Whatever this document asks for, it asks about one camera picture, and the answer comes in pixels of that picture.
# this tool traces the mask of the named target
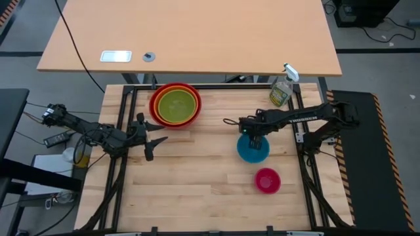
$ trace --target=cleaning spray bottle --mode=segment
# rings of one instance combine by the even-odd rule
[[[281,107],[287,103],[293,93],[293,83],[299,81],[299,73],[297,73],[295,68],[285,63],[284,71],[286,71],[287,74],[284,77],[284,81],[275,81],[272,85],[272,90],[270,93],[271,102],[278,107]]]

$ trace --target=light wood desk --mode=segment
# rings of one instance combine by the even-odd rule
[[[122,85],[107,87],[99,122],[116,124],[122,89]],[[301,84],[301,89],[305,106],[321,103],[316,84]],[[203,105],[191,127],[149,133],[150,138],[169,137],[155,149],[153,161],[145,160],[142,146],[130,149],[118,231],[150,231],[152,226],[158,226],[159,231],[263,231],[269,225],[274,230],[310,229],[291,126],[267,136],[270,156],[266,161],[249,164],[236,151],[238,127],[222,122],[225,117],[253,115],[257,108],[275,108],[268,100],[269,90],[207,89],[199,93]],[[135,111],[154,123],[148,111],[151,95],[152,91],[139,91]],[[315,130],[324,121],[308,124]],[[332,146],[324,144],[321,150],[334,155]],[[91,162],[101,155],[101,149],[94,148]],[[351,224],[337,160],[325,154],[317,155],[316,160],[324,196]],[[89,169],[75,228],[83,226],[100,204],[109,162],[103,158]],[[263,195],[253,186],[253,175],[262,167],[279,172],[282,186],[277,194]],[[321,225],[318,204],[313,200]]]
[[[319,0],[68,0],[64,17],[93,72],[279,75],[289,63],[302,76],[341,76]],[[104,63],[104,50],[133,57]],[[37,69],[84,71],[62,19]]]

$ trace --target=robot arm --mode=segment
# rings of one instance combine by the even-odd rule
[[[85,121],[67,112],[62,104],[49,104],[42,116],[43,124],[48,127],[68,127],[84,136],[87,145],[100,145],[104,152],[119,157],[127,152],[128,148],[144,145],[144,154],[147,161],[153,160],[153,149],[166,140],[167,137],[148,141],[146,131],[155,131],[164,127],[151,125],[144,121],[143,113],[137,114],[137,121],[133,121],[127,132],[115,128],[113,125],[92,123]]]
[[[226,119],[224,122],[239,125],[239,132],[249,135],[249,147],[260,149],[262,136],[277,132],[287,124],[320,119],[328,122],[317,131],[303,136],[306,151],[316,151],[323,140],[335,136],[343,128],[355,128],[359,123],[356,108],[346,102],[329,102],[293,111],[258,109],[255,115],[240,117],[239,123]]]

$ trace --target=white label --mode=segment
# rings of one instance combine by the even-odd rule
[[[101,62],[130,62],[131,51],[105,50],[100,55]]]

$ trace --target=desk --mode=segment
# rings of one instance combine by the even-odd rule
[[[321,1],[69,0],[63,14],[92,72],[279,75],[289,63],[302,76],[341,76]],[[133,56],[104,63],[104,50]],[[62,19],[37,69],[84,71]]]
[[[316,84],[301,84],[301,90],[305,106],[321,103]],[[122,91],[122,85],[107,87],[99,122],[117,123]],[[269,90],[201,89],[199,93],[203,106],[191,127],[149,133],[150,138],[169,137],[155,149],[153,161],[145,160],[143,147],[130,149],[118,231],[150,231],[152,226],[159,231],[310,229],[291,126],[267,136],[270,157],[265,162],[249,164],[236,151],[238,128],[222,122],[225,117],[252,115],[257,108],[275,108],[268,99]],[[154,123],[148,112],[151,95],[149,90],[138,91],[135,113],[143,112]],[[324,121],[308,124],[310,130],[316,130]],[[334,154],[333,147],[326,144],[321,150]],[[101,149],[94,148],[91,162],[101,155]],[[337,160],[325,154],[317,155],[316,160],[325,198],[352,224]],[[103,158],[88,171],[75,228],[83,226],[100,204],[109,162]],[[279,172],[282,187],[277,194],[263,195],[253,187],[253,175],[262,167]],[[320,212],[314,205],[320,225]]]

